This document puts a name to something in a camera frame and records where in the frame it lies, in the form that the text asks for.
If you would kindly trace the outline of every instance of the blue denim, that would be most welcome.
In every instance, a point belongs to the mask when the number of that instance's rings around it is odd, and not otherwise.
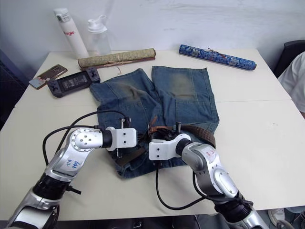
[[[143,69],[112,78],[103,83],[93,83],[90,91],[101,105],[98,111],[113,109],[124,112],[132,119],[132,127],[139,134],[145,134],[147,126],[175,126],[176,122],[193,124],[214,133],[219,123],[214,95],[206,69],[152,67],[152,81]],[[116,113],[98,114],[102,128],[120,128]],[[193,141],[202,142],[192,134]],[[141,142],[135,148],[125,149],[130,153],[140,147],[146,152],[121,167],[116,164],[119,175],[125,178],[137,177],[154,171],[153,161],[148,158],[148,142]],[[185,165],[181,158],[163,161],[162,167]]]

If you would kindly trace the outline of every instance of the shoe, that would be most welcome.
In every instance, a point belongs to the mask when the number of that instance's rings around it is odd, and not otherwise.
[[[285,220],[284,208],[270,209],[268,210],[268,216],[273,225],[276,226],[278,220]]]

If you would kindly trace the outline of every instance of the clear plastic bottle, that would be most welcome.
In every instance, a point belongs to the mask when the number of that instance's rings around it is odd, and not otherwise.
[[[68,9],[56,8],[54,9],[54,13],[77,58],[80,59],[89,57],[86,46],[81,39],[80,33],[78,32],[76,25],[68,12]]]
[[[107,36],[107,28],[102,22],[103,19],[105,19],[105,16],[102,15],[97,19],[88,20],[88,31],[90,34],[91,47],[99,55],[111,53]]]

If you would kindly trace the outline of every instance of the jeans pocket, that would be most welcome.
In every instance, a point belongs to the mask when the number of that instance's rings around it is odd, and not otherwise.
[[[211,104],[194,100],[176,100],[176,122],[214,123]]]

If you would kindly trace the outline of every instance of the gray floor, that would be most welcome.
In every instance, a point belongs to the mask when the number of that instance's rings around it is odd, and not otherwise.
[[[265,223],[269,226],[270,229],[276,229],[276,227],[271,223],[267,211],[261,210],[259,214],[265,221]],[[286,220],[291,222],[295,215],[293,213],[285,211]],[[199,224],[201,229],[229,229],[226,225],[223,217],[220,214],[216,216],[209,216],[209,215],[200,215],[198,217]],[[5,221],[0,221],[0,229],[3,229],[5,226]],[[57,229],[89,229],[90,228],[90,221],[59,221],[57,224]],[[293,224],[295,229],[301,229],[300,225],[296,223]]]

